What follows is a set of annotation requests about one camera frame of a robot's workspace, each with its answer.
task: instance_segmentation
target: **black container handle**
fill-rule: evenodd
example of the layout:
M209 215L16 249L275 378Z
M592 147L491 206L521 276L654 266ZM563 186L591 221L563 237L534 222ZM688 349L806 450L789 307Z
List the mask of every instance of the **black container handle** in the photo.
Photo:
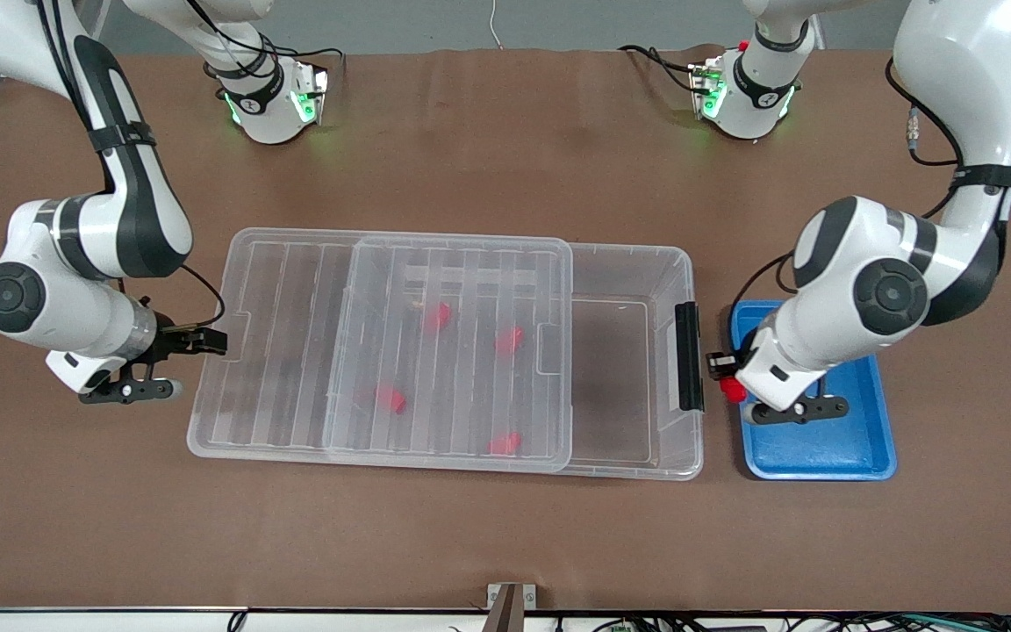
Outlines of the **black container handle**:
M677 393L681 411L705 412L705 383L702 382L702 329L697 301L674 307L677 328Z

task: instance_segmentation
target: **red object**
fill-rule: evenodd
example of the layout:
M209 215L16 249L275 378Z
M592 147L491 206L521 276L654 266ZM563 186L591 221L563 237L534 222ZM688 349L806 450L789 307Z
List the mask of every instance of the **red object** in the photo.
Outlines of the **red object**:
M497 439L489 442L489 453L491 455L517 455L517 449L522 447L522 433L511 432L505 436L498 436Z
M439 332L450 323L450 305L441 302L424 310L424 331Z
M389 411L398 415L404 412L404 408L408 405L408 399L405 399L404 395L401 395L401 392L396 388L381 384L376 387L376 404L388 405Z
M494 349L497 349L498 356L513 356L522 347L522 342L525 342L525 330L514 328L497 336Z
M743 384L739 383L735 377L725 377L725 379L720 380L720 390L732 403L741 403L747 399L747 389L743 388Z

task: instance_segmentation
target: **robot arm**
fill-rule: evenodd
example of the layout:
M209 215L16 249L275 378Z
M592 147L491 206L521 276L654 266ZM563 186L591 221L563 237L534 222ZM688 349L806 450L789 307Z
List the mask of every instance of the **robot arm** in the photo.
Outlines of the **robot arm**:
M250 139L278 144L320 119L327 73L276 48L249 22L273 0L123 0L129 10L180 36L224 88L233 119Z
M979 307L1004 257L1011 209L1011 0L912 0L895 67L954 141L958 165L935 224L845 197L795 246L798 295L755 330L737 372L786 411L840 363Z
M731 49L707 61L698 113L721 131L737 139L766 136L787 115L795 80L810 52L815 33L810 17L869 0L743 0L755 18L755 35L746 49Z
M189 352L188 332L109 285L169 276L193 245L151 127L107 49L85 35L70 0L0 0L0 73L67 97L103 167L104 191L21 204L0 256L0 333L51 349L54 373L79 393L144 356ZM223 341L203 351L223 352ZM162 392L174 392L172 383Z

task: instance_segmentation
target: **brown table surface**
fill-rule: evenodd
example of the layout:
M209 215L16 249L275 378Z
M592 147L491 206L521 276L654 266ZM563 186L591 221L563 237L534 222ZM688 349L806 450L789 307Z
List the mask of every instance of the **brown table surface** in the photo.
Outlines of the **brown table surface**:
M942 195L949 170L908 159L887 59L815 54L758 144L694 120L687 93L621 53L353 57L329 127L274 148L228 123L200 60L124 69L209 279L249 227L676 245L711 349L742 281L823 204L922 212ZM19 203L99 187L69 105L5 81L0 251ZM128 287L176 320L213 307L188 276ZM648 482L199 459L192 392L82 405L42 351L0 336L0 607L468 608L525 580L557 609L1011 611L1011 231L988 304L880 364L894 479L755 480L710 388L702 474ZM201 360L164 368L192 391Z

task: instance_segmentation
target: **green light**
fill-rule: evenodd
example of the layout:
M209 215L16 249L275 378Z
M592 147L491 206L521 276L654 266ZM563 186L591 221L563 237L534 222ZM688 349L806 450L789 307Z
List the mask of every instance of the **green light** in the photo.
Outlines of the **green light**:
M795 95L795 88L791 88L790 92L783 97L783 107L778 110L778 118L787 115L787 108L790 107L790 98Z
M298 118L300 118L304 123L309 123L309 121L314 120L314 100L306 95L297 95L292 92L293 96L292 103L296 105L296 110L298 111Z
M705 116L715 118L720 111L720 103L723 103L723 98L727 95L728 85L720 81L717 83L715 90L711 91L709 96L705 97Z
M224 95L224 102L228 104L228 109L233 112L233 123L241 124L241 115L238 115L237 106L233 104L233 99L229 99L227 93Z

